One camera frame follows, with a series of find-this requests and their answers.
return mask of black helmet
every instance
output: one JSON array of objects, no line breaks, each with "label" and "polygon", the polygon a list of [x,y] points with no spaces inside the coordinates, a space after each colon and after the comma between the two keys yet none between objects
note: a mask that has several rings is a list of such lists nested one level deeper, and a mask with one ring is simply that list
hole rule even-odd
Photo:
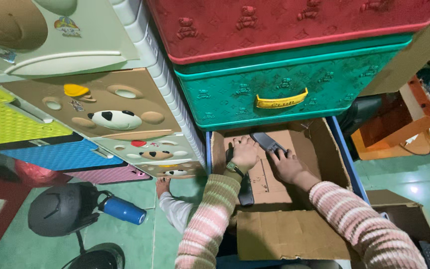
[{"label": "black helmet", "polygon": [[38,235],[64,236],[97,221],[97,188],[91,183],[53,186],[29,207],[28,225]]},{"label": "black helmet", "polygon": [[103,243],[78,256],[69,269],[123,269],[124,252],[114,243]]}]

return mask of red plastic bag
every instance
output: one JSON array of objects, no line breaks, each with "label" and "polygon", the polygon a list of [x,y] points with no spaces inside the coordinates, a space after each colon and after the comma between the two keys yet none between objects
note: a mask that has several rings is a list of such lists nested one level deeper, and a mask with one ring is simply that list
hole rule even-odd
[{"label": "red plastic bag", "polygon": [[72,177],[25,161],[14,159],[14,170],[26,186],[33,188],[66,184]]}]

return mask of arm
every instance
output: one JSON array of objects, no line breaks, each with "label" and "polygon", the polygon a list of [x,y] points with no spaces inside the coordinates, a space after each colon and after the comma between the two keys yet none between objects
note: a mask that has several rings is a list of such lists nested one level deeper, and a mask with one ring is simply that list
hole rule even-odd
[{"label": "arm", "polygon": [[293,153],[271,152],[279,177],[310,194],[310,201],[336,231],[351,243],[370,269],[426,269],[409,235],[382,218],[354,193],[331,182],[321,182]]},{"label": "arm", "polygon": [[[259,161],[259,145],[251,138],[234,139],[232,162],[242,173],[248,172]],[[235,209],[242,177],[225,170],[224,175],[210,175],[202,202],[190,220],[179,244],[175,268],[214,269],[218,247],[228,221]]]}]

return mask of panda nose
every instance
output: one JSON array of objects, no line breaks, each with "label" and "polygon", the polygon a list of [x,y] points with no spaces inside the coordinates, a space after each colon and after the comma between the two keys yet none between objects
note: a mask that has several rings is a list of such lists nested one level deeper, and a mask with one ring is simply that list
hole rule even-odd
[{"label": "panda nose", "polygon": [[101,115],[104,119],[106,119],[108,121],[112,120],[112,112],[110,112],[110,111],[103,112],[103,113],[101,113]]}]

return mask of yellow drawer handle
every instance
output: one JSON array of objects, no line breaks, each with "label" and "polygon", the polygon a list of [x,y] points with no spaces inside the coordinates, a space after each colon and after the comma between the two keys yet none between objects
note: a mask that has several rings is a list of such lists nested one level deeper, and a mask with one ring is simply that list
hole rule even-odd
[{"label": "yellow drawer handle", "polygon": [[283,108],[301,103],[307,95],[307,88],[305,88],[305,92],[302,94],[280,99],[261,99],[257,94],[256,103],[259,108]]}]

